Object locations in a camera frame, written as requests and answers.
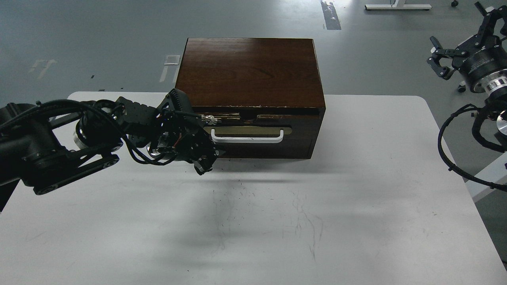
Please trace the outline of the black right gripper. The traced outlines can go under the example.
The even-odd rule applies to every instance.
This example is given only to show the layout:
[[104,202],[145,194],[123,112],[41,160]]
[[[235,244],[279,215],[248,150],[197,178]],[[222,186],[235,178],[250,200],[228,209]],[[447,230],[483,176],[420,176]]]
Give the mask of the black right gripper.
[[[506,51],[501,45],[502,41],[506,40],[507,7],[502,5],[487,11],[480,2],[475,2],[475,7],[483,16],[483,22],[475,35],[475,47],[481,49],[466,52],[463,58],[457,60],[455,68],[442,66],[440,63],[442,59],[461,56],[462,51],[444,49],[435,36],[430,36],[429,40],[433,49],[431,55],[426,59],[426,63],[439,78],[444,80],[449,80],[455,69],[458,70],[470,92],[504,94],[505,91],[501,91],[501,89],[506,89],[507,63]],[[495,34],[496,23],[500,19],[503,21],[503,26],[500,29],[503,38]]]

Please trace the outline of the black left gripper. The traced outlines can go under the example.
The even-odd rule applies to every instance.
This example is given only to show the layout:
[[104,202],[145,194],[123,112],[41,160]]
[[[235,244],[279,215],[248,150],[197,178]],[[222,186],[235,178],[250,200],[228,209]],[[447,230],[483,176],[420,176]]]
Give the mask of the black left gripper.
[[212,171],[217,158],[226,153],[212,147],[202,116],[192,109],[188,96],[172,89],[156,107],[119,97],[119,125],[128,136],[127,148],[138,163],[193,163],[198,175]]

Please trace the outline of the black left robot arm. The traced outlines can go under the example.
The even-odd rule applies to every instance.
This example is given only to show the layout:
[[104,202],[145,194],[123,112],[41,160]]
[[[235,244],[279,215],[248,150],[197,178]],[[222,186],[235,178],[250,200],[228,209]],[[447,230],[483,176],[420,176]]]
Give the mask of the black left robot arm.
[[225,153],[205,131],[216,122],[196,114],[179,89],[155,108],[122,96],[9,103],[1,108],[1,194],[9,198],[20,181],[49,193],[116,164],[122,146],[139,164],[185,161],[203,175]]

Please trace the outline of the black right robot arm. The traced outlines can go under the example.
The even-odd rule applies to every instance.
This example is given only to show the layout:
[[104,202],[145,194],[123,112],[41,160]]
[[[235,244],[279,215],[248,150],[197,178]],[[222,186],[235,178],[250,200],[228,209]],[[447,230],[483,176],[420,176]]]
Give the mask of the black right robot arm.
[[486,93],[485,106],[478,108],[471,134],[483,147],[492,151],[506,151],[506,132],[499,131],[495,144],[485,139],[480,129],[486,119],[506,120],[506,50],[502,47],[505,37],[494,34],[496,22],[506,21],[506,6],[485,9],[480,2],[475,7],[483,16],[478,32],[454,49],[445,49],[431,36],[433,51],[427,63],[439,78],[448,80],[454,72],[459,72],[464,85],[473,93]]

